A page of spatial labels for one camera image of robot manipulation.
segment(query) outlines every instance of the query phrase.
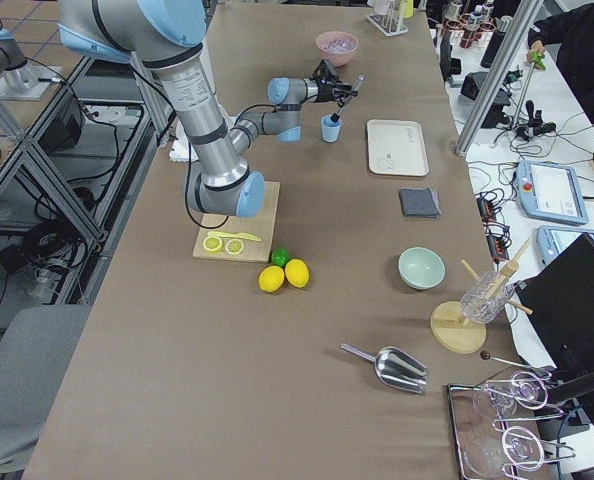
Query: gray chair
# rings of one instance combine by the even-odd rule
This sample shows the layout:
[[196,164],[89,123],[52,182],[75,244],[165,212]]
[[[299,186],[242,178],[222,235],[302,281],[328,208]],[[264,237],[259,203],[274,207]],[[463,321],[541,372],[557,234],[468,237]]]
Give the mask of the gray chair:
[[26,467],[90,313],[89,306],[21,310],[0,342],[0,473]]

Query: spoon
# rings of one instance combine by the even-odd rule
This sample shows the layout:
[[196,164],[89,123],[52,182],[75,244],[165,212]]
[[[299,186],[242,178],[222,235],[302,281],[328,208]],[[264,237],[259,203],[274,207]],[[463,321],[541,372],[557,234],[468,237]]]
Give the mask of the spoon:
[[347,343],[342,343],[341,348],[372,362],[377,377],[385,385],[406,392],[424,393],[428,376],[426,367],[398,348],[384,347],[376,356]]

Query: small robot arm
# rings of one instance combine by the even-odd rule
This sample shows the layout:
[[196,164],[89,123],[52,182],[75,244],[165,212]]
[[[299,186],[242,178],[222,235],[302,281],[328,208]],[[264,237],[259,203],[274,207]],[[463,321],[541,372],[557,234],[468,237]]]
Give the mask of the small robot arm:
[[59,7],[61,40],[68,48],[117,63],[129,63],[135,52],[159,78],[199,158],[186,200],[201,212],[257,214],[264,177],[249,169],[241,153],[259,135],[299,140],[302,103],[352,95],[332,65],[310,79],[274,79],[268,93],[276,111],[244,113],[229,131],[199,60],[207,28],[201,0],[59,0]]
[[30,68],[26,55],[6,29],[0,29],[0,75],[16,92],[24,92],[37,85],[37,76]]

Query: lemon slice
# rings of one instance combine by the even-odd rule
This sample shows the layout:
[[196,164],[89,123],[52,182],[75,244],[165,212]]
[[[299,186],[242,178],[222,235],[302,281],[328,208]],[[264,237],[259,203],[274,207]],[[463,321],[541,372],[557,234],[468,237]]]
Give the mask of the lemon slice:
[[226,242],[226,253],[230,255],[239,255],[244,251],[244,242],[239,238],[231,238]]
[[202,246],[204,247],[204,250],[206,250],[207,252],[217,253],[221,252],[221,249],[224,246],[224,242],[219,237],[206,237],[202,242]]

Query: wooden cutting board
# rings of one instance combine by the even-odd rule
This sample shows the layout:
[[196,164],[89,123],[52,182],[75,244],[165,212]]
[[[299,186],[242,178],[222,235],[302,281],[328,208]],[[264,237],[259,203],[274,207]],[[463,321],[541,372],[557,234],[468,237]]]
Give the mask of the wooden cutting board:
[[[277,214],[277,201],[279,199],[279,183],[266,182],[266,198],[264,205],[257,215],[251,218],[230,217],[228,221],[219,227],[218,231],[228,233],[252,233],[261,238],[261,242],[242,240],[244,251],[239,255],[230,255],[225,250],[217,253],[210,253],[202,246],[208,232],[200,228],[193,248],[194,258],[207,258],[211,260],[229,260],[231,262],[259,262],[267,263],[270,257],[270,249],[273,243],[273,232],[275,230],[275,215]],[[219,225],[224,221],[223,215],[205,214],[201,223],[203,225]],[[229,240],[222,238],[224,246]]]

